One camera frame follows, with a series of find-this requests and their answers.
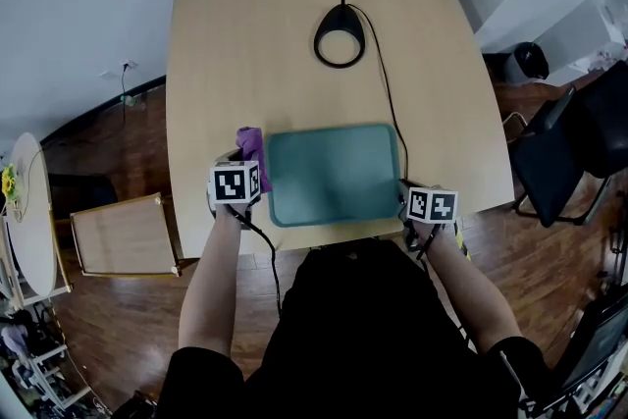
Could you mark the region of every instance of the black sleeve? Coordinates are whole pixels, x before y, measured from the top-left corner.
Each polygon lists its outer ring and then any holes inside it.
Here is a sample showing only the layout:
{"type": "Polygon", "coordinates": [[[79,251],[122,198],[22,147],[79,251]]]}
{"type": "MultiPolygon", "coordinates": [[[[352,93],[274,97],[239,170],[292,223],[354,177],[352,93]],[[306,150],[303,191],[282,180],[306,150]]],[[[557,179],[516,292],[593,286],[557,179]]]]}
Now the black sleeve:
{"type": "Polygon", "coordinates": [[[184,347],[173,354],[161,390],[156,419],[233,413],[244,385],[242,373],[227,356],[184,347]]]}
{"type": "Polygon", "coordinates": [[[541,350],[522,337],[511,337],[495,344],[485,355],[485,369],[493,383],[491,395],[502,409],[519,403],[522,392],[539,399],[547,392],[551,372],[541,350]]]}

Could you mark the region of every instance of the purple cloth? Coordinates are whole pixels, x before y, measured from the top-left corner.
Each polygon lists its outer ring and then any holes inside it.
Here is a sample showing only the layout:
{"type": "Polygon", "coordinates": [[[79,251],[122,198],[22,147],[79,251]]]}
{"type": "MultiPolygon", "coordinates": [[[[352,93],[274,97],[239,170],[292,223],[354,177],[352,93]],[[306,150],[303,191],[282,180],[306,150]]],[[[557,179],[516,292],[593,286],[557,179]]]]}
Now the purple cloth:
{"type": "Polygon", "coordinates": [[[266,177],[266,164],[264,163],[264,138],[260,128],[240,128],[237,130],[235,144],[242,149],[242,160],[259,161],[260,180],[262,193],[273,190],[266,177]]]}

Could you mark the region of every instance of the chair seat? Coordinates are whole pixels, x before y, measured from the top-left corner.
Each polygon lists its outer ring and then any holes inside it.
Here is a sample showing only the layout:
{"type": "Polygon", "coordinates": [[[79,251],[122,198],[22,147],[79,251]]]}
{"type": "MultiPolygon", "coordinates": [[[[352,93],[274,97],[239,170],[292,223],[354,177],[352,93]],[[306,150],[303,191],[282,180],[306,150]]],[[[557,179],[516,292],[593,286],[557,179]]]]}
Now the chair seat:
{"type": "MultiPolygon", "coordinates": [[[[534,131],[553,102],[547,102],[526,131],[534,131]]],[[[561,121],[549,131],[522,136],[510,146],[510,162],[544,227],[553,224],[584,175],[561,121]]]]}

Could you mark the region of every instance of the person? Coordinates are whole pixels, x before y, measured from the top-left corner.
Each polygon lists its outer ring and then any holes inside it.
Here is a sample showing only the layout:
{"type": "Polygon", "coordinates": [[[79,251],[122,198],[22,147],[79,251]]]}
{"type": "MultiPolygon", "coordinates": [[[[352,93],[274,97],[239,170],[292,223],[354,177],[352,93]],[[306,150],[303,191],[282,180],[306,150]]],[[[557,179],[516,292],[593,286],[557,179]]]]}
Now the person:
{"type": "MultiPolygon", "coordinates": [[[[415,229],[425,241],[432,227],[415,229]]],[[[446,233],[436,234],[426,255],[477,353],[427,270],[392,241],[372,238],[309,252],[261,366],[245,381],[230,359],[240,233],[240,222],[219,206],[185,295],[158,419],[248,410],[507,418],[521,416],[520,401],[542,392],[548,368],[540,350],[446,233]]]]}

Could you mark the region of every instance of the person's right arm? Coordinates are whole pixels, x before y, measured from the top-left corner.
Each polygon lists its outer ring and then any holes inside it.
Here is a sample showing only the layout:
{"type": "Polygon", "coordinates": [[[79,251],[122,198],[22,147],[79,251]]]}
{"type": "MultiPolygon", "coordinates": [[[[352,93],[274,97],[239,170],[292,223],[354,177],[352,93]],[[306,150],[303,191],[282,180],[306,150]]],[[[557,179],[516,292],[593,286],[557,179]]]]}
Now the person's right arm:
{"type": "MultiPolygon", "coordinates": [[[[432,226],[414,223],[424,240],[432,226]]],[[[438,233],[427,251],[451,304],[478,351],[486,354],[500,340],[521,337],[512,309],[497,287],[460,252],[455,240],[438,233]]]]}

